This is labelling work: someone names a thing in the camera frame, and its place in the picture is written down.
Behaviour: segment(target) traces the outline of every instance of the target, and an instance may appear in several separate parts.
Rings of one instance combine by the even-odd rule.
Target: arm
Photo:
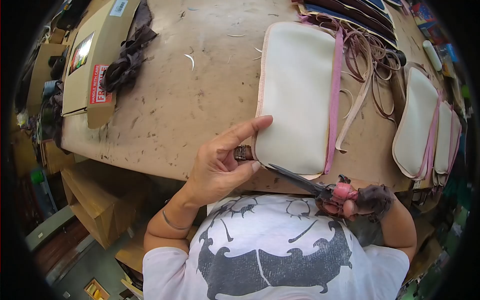
[[[417,231],[410,212],[403,206],[397,197],[391,192],[392,206],[380,220],[385,246],[399,249],[408,256],[410,262],[417,248]],[[355,214],[365,215],[372,211],[360,210],[351,200],[347,200],[343,206],[344,215],[353,220]]]
[[[200,147],[190,178],[148,222],[144,237],[145,252],[159,247],[175,247],[188,253],[189,245],[185,238],[198,209],[223,199],[260,168],[258,161],[239,164],[233,157],[233,149],[272,122],[272,116],[246,121]]]

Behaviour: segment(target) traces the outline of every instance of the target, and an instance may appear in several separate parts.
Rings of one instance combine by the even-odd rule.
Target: floor
[[[88,250],[70,272],[53,287],[57,298],[64,299],[62,295],[66,291],[71,295],[68,299],[90,299],[84,291],[84,287],[95,278],[110,294],[108,300],[122,299],[119,293],[125,290],[125,286],[120,280],[125,278],[125,276],[114,256],[129,239],[128,233],[125,232],[106,250],[103,249],[97,241],[94,241],[94,245],[90,250]]]

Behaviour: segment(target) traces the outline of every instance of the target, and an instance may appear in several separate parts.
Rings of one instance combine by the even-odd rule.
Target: worktable surface
[[[93,0],[82,23],[106,2]],[[252,59],[260,53],[254,47],[262,48],[272,23],[297,21],[297,9],[290,0],[148,3],[154,15],[152,29],[159,36],[144,52],[147,60],[134,88],[117,96],[113,116],[100,129],[88,129],[86,114],[66,117],[62,147],[118,167],[186,180],[201,144],[255,116],[260,60]],[[421,48],[424,37],[413,17],[387,8],[394,18],[400,50],[409,61],[423,64],[439,88],[438,74]],[[194,58],[193,71],[184,54]],[[342,76],[341,86],[354,97],[360,89],[360,83],[349,76]],[[388,111],[392,103],[388,85],[381,83],[380,93]],[[340,93],[338,132],[350,104],[349,96]],[[336,150],[330,173],[318,180],[334,183],[341,173],[358,182],[358,187],[374,183],[396,191],[408,189],[410,180],[392,158],[395,130],[393,123],[375,111],[370,88],[343,142],[348,152]],[[241,187],[305,193],[264,169]]]

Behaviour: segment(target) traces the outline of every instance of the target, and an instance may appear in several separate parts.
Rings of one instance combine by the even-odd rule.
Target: scissors
[[[318,208],[323,209],[323,211],[330,215],[340,215],[343,212],[343,203],[346,200],[356,201],[359,197],[359,191],[350,185],[350,179],[344,175],[339,175],[340,181],[337,183],[315,183],[285,168],[274,164],[269,165],[270,167],[265,166],[267,170],[314,195]],[[336,213],[326,211],[323,204],[331,204],[335,206],[338,211]]]

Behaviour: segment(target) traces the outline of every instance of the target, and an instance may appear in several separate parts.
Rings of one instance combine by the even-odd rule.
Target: scissors blade
[[[294,184],[295,186],[306,190],[312,195],[321,196],[321,197],[328,197],[331,196],[331,193],[327,191],[326,187],[323,187],[319,184],[311,182],[308,179],[303,178],[302,176],[290,172],[289,170],[279,167],[274,164],[269,164],[272,168],[266,167],[269,171],[274,172],[279,177],[288,180],[290,183]]]

